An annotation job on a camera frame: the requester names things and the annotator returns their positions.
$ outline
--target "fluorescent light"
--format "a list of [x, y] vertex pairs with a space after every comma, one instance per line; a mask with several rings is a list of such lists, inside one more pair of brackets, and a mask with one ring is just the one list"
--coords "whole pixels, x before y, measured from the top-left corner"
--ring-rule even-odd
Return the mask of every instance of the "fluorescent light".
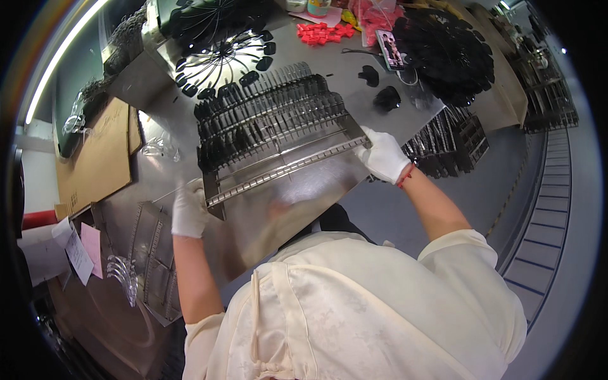
[[61, 56], [66, 52], [67, 47], [72, 43], [76, 35], [80, 32], [82, 28], [86, 25], [87, 21], [89, 21], [104, 4], [106, 4], [109, 0], [98, 0], [88, 11], [86, 11], [85, 15], [79, 20], [78, 23], [74, 26], [72, 31], [67, 35], [66, 39], [59, 46], [59, 49], [55, 52], [53, 59], [49, 62], [46, 70], [42, 78], [40, 78], [40, 83], [38, 83], [38, 88], [36, 88], [36, 92], [34, 92], [34, 96], [32, 98], [32, 102], [30, 104], [30, 109], [27, 110], [26, 115], [26, 124], [32, 122], [32, 117], [34, 116], [34, 112], [36, 111], [36, 107], [38, 106], [38, 101], [42, 96], [42, 92], [44, 91], [44, 87], [46, 83], [49, 81], [51, 74], [53, 74], [53, 70], [55, 70], [55, 66], [59, 63]]

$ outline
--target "forearm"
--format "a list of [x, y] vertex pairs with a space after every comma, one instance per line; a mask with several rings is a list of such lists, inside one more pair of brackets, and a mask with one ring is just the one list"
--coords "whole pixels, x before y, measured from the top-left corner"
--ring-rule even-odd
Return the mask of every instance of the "forearm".
[[224, 311], [219, 290], [205, 256], [202, 239], [173, 236], [179, 303], [186, 323]]
[[[403, 169], [400, 178], [408, 169], [409, 167]], [[429, 240], [433, 241], [447, 233], [471, 228], [454, 202], [424, 173], [414, 168], [411, 175], [411, 178], [405, 178], [401, 188], [416, 208]]]

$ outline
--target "pink paper note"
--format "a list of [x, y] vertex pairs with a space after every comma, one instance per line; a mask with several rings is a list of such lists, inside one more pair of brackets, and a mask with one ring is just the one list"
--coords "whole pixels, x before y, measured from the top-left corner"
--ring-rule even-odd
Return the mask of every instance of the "pink paper note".
[[93, 261], [93, 274], [99, 278], [103, 278], [102, 274], [102, 251], [100, 245], [100, 234], [98, 229], [95, 229], [88, 224], [80, 225], [80, 240], [85, 247], [86, 253]]

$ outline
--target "metal rack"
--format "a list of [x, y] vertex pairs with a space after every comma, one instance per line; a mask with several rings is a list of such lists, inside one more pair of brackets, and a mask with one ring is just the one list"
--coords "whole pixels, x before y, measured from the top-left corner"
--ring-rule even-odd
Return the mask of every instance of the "metal rack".
[[[325, 78], [313, 74], [304, 62], [243, 80], [248, 75], [239, 81], [241, 87], [226, 83], [217, 97], [204, 99], [194, 111], [207, 207], [221, 219], [225, 200], [367, 141], [348, 140], [259, 173], [262, 164], [346, 133], [344, 125], [355, 123], [340, 94], [331, 92]], [[222, 190], [225, 180], [237, 176], [244, 180]]]
[[434, 178], [469, 173], [488, 151], [479, 119], [468, 108], [445, 107], [401, 149]]
[[578, 114], [568, 85], [548, 48], [539, 49], [511, 62], [528, 97], [523, 123], [527, 133], [578, 126]]

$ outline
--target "clear plastic part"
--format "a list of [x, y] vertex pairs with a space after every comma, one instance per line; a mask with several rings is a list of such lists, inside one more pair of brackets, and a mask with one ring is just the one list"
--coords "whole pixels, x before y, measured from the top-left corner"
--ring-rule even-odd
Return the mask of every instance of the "clear plastic part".
[[137, 275], [135, 273], [135, 260], [129, 262], [125, 257], [108, 256], [106, 277], [115, 278], [122, 286], [129, 305], [134, 308], [137, 299]]
[[173, 162], [179, 161], [179, 148], [171, 140], [169, 135], [163, 133], [160, 137], [152, 137], [142, 147], [142, 154], [144, 156], [152, 157], [166, 157], [173, 160]]
[[84, 106], [85, 102], [83, 100], [82, 92], [79, 92], [78, 95], [76, 95], [74, 104], [72, 104], [72, 112], [63, 124], [62, 132], [64, 135], [70, 133], [85, 133], [86, 130], [89, 129], [85, 128], [86, 120], [83, 112]]

